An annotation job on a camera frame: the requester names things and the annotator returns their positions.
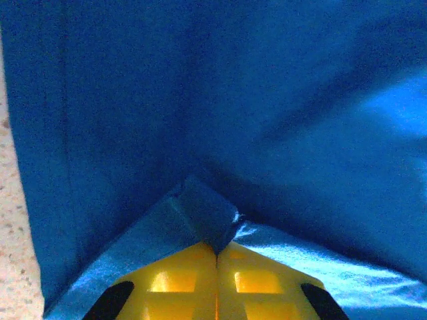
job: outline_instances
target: yellow plastic object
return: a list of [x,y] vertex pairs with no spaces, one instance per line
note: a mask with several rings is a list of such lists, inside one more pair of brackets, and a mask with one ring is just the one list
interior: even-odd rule
[[135,289],[117,320],[215,319],[216,256],[203,243],[130,273]]
[[300,289],[322,282],[231,242],[218,257],[219,319],[318,320]]
[[322,282],[231,242],[198,243],[118,279],[83,320],[346,320]]

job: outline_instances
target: blue cloth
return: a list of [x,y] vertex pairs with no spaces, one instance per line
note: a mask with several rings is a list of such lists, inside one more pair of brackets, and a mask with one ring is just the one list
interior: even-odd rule
[[[195,208],[203,213],[200,220],[191,219]],[[201,240],[218,252],[232,239],[321,279],[351,320],[425,318],[427,286],[420,281],[351,260],[272,227],[236,224],[235,218],[231,203],[190,177],[110,243],[46,320],[80,320],[117,278]],[[224,241],[224,234],[232,236]]]
[[249,221],[427,283],[425,0],[3,1],[0,18],[47,309],[190,174]]

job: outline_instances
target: black strip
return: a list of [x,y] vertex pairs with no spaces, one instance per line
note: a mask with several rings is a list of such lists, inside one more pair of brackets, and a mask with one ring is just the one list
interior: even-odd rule
[[301,289],[320,320],[350,320],[326,290],[310,283],[303,283]]
[[82,320],[115,320],[134,287],[131,281],[124,281],[108,288]]

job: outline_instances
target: granite surface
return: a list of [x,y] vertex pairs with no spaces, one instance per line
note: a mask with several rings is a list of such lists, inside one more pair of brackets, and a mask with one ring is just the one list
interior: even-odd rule
[[0,319],[41,319],[43,296],[7,114],[0,38]]

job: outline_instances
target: square opening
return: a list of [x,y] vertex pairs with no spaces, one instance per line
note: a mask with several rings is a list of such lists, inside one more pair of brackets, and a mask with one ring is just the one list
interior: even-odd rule
[[195,303],[191,301],[150,301],[145,304],[141,320],[192,320]]
[[240,271],[234,274],[238,293],[283,293],[276,274],[266,270]]
[[162,271],[151,284],[151,292],[194,292],[197,272],[191,270]]
[[293,303],[248,302],[245,312],[248,320],[302,320]]

